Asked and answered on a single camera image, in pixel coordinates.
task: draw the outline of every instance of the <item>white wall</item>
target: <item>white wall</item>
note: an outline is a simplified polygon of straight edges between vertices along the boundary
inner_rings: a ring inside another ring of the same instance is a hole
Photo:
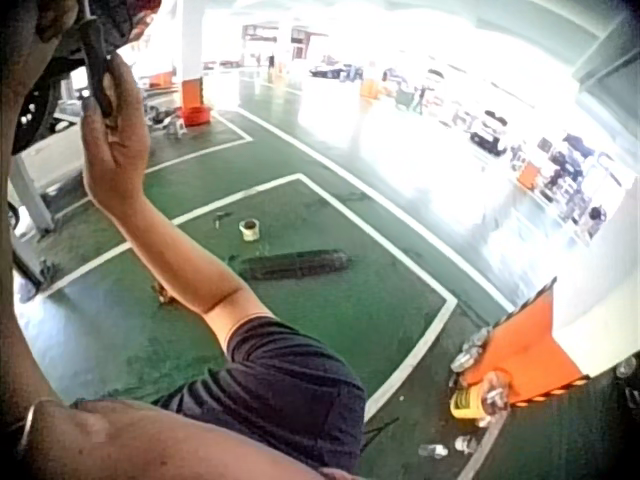
[[[571,255],[554,288],[553,337],[586,374],[640,350],[640,182],[589,249]]]

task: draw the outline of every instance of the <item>orange and white wall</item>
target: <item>orange and white wall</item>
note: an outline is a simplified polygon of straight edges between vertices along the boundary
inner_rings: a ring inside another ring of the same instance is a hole
[[[497,371],[517,406],[585,383],[640,351],[640,182],[594,237],[563,259],[557,281],[498,326],[470,385]]]

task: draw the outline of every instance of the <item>bracelet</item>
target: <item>bracelet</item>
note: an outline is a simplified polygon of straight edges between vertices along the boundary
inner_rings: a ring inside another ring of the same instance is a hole
[[[29,441],[29,433],[31,433],[31,427],[33,426],[33,416],[35,414],[36,407],[44,402],[55,402],[57,404],[61,404],[60,400],[56,400],[55,398],[39,398],[31,404],[31,406],[29,407],[29,411],[27,412],[27,416],[23,421],[12,425],[6,430],[7,433],[13,433],[19,428],[24,428],[24,430],[22,431],[22,436],[20,437],[20,441],[18,442],[18,445],[16,446],[14,451],[16,459],[20,459],[27,448],[27,442]]]

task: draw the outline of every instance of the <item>motorcycle tire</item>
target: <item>motorcycle tire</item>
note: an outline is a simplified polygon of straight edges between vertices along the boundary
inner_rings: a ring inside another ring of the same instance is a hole
[[[49,124],[58,106],[60,82],[53,79],[36,84],[20,109],[13,139],[12,155],[26,150],[50,134]]]
[[[20,210],[13,203],[7,202],[9,206],[9,227],[15,231],[20,224]]]

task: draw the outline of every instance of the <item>forearm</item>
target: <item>forearm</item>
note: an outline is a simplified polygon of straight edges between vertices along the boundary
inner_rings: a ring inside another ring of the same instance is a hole
[[[205,316],[245,283],[173,225],[146,198],[114,223],[156,279],[182,304]]]
[[[3,102],[0,160],[0,417],[1,427],[24,419],[33,402],[55,392],[33,358],[13,308],[13,258],[7,212],[8,174],[17,109]]]

